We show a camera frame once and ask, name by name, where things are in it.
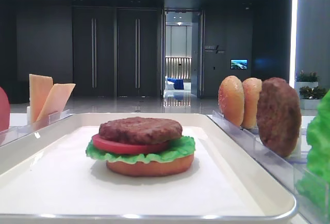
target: cheese slice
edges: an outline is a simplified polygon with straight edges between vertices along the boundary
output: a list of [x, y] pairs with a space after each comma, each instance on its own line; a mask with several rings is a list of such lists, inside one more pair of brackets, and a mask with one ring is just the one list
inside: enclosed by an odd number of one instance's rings
[[29, 75], [30, 81], [30, 121], [34, 123], [43, 105], [46, 102], [49, 92], [53, 87], [53, 78], [41, 75]]
[[64, 110], [75, 85], [76, 84], [55, 84], [49, 92], [47, 100], [40, 111], [37, 121], [47, 117], [50, 114], [56, 112], [61, 113]]

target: clear plastic stand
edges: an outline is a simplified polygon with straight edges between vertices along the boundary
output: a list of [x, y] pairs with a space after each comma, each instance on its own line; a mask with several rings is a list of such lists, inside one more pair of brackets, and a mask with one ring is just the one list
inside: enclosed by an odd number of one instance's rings
[[300, 214], [307, 221], [313, 224], [330, 222], [329, 184], [326, 181], [308, 171], [305, 163], [294, 163], [290, 157], [284, 159], [278, 156], [260, 143], [255, 134], [236, 127], [217, 111], [213, 111], [212, 120], [259, 165], [296, 195]]
[[62, 113], [53, 113], [41, 119], [38, 122], [26, 126], [12, 127], [8, 130], [0, 132], [0, 148], [22, 136], [34, 133], [43, 127], [47, 127], [57, 121], [60, 121], [70, 116], [70, 110], [63, 111]]

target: beef patty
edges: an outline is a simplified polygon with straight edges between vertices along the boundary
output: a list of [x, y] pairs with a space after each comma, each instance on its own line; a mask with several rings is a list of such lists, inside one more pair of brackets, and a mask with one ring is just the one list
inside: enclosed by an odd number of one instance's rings
[[132, 117], [103, 123], [99, 135], [126, 144], [157, 144], [182, 137], [180, 123], [170, 119]]
[[257, 124], [262, 143], [282, 157], [294, 150], [301, 126], [297, 92], [281, 78], [263, 82]]

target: green plant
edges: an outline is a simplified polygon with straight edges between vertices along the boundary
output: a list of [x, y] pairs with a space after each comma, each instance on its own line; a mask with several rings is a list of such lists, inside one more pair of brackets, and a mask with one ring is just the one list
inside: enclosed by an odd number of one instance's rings
[[327, 93], [325, 88], [321, 88], [319, 86], [313, 89], [308, 86], [304, 86], [299, 89], [299, 92], [303, 99], [322, 99]]
[[319, 77], [316, 72], [310, 72], [309, 74], [304, 73], [303, 70], [299, 74], [297, 74], [295, 81], [297, 82], [318, 82]]

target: green vegetable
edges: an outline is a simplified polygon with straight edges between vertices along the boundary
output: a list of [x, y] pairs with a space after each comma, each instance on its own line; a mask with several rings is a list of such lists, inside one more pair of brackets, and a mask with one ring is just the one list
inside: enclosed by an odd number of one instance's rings
[[118, 162], [122, 161], [127, 164], [135, 164], [136, 162], [144, 162], [145, 164], [151, 161], [157, 161], [159, 163], [172, 162], [177, 158], [186, 157], [193, 154], [195, 151], [195, 140], [190, 136], [183, 136], [180, 139], [171, 140], [170, 147], [158, 154], [150, 153], [147, 155], [120, 155], [115, 153], [109, 153], [100, 149], [97, 149], [93, 142], [90, 141], [86, 148], [86, 155], [92, 159], [100, 161]]
[[328, 92], [318, 106], [318, 115], [307, 127], [307, 143], [311, 149], [307, 157], [307, 169], [312, 174], [306, 174], [298, 181], [298, 192], [307, 197], [325, 214], [330, 212], [325, 206], [325, 194], [330, 184], [330, 92]]

